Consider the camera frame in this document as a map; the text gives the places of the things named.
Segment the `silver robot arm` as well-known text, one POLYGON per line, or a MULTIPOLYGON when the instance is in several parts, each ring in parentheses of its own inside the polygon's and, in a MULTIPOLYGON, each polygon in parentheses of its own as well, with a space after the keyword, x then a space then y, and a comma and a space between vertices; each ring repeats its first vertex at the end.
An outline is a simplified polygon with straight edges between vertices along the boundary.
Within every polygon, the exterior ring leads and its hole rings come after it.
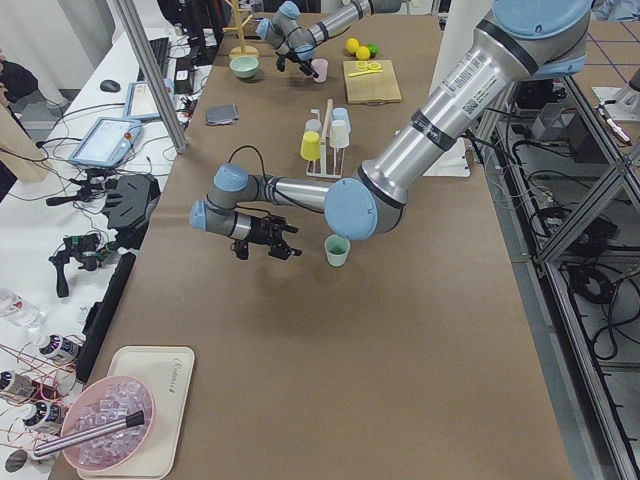
POLYGON ((251 175, 226 163, 206 197, 193 204, 190 225, 231 238, 242 259, 250 244, 265 245, 280 259, 295 254, 282 237, 285 219, 240 213, 242 202, 320 213, 334 233, 349 240, 390 231, 402 217, 412 184, 509 84, 569 76, 583 68, 590 18, 587 1, 494 2, 475 26, 471 47, 378 157, 334 183, 251 175))
POLYGON ((293 1, 285 1, 271 18, 258 23, 256 33, 274 49, 276 67, 280 72, 285 70, 289 60, 297 64, 306 76, 317 78, 319 73, 313 68, 312 59, 318 46, 341 35, 366 16, 396 13, 400 7, 400 0, 348 1, 310 27, 303 27, 298 22, 301 15, 298 6, 293 1))

